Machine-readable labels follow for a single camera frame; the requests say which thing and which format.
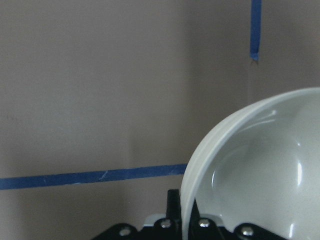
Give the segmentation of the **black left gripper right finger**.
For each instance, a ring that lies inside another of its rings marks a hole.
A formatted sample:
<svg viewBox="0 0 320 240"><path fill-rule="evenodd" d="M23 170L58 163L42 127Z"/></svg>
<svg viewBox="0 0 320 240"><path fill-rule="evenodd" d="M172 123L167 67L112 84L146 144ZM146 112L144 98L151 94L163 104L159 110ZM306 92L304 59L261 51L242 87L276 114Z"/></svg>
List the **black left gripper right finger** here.
<svg viewBox="0 0 320 240"><path fill-rule="evenodd" d="M197 201L194 200L193 205L192 205L192 210L191 210L191 215L190 215L190 226L194 227L198 224L200 219L200 213L197 205Z"/></svg>

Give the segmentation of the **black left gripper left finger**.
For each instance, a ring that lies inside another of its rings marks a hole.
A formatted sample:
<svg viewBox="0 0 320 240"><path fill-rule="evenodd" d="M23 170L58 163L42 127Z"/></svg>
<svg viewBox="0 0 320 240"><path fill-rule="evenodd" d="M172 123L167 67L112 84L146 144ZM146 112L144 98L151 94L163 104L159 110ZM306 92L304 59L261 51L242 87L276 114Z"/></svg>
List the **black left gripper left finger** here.
<svg viewBox="0 0 320 240"><path fill-rule="evenodd" d="M178 189L169 189L167 191L166 218L171 220L177 229L181 227L181 201Z"/></svg>

